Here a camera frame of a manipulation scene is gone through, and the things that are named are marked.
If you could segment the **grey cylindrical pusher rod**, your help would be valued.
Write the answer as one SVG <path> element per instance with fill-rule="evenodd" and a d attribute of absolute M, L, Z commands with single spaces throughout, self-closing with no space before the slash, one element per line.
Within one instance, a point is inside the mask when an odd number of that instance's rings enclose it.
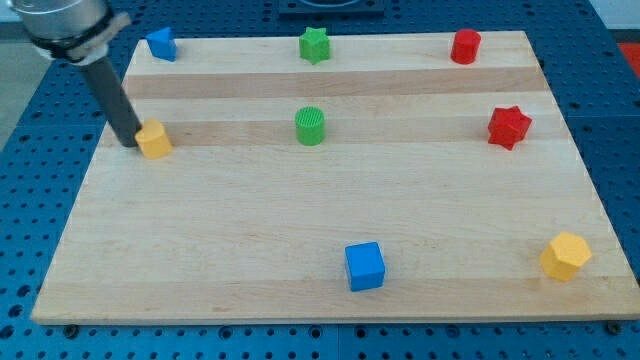
<path fill-rule="evenodd" d="M 120 78 L 110 59 L 101 57 L 79 66 L 84 80 L 105 113 L 107 121 L 119 143 L 128 148 L 137 147 L 135 135 L 142 128 Z"/>

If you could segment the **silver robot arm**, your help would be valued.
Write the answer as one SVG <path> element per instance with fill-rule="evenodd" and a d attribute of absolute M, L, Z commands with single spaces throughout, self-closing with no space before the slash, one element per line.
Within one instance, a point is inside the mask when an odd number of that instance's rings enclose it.
<path fill-rule="evenodd" d="M 119 143 L 135 147 L 141 123 L 108 58 L 109 43 L 131 24 L 108 0 L 8 0 L 36 49 L 81 72 Z"/>

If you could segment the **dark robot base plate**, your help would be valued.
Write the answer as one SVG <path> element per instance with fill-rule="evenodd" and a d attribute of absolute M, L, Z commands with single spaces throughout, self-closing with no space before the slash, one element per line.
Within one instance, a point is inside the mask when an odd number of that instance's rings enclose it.
<path fill-rule="evenodd" d="M 385 0 L 278 0 L 280 15 L 383 14 Z"/>

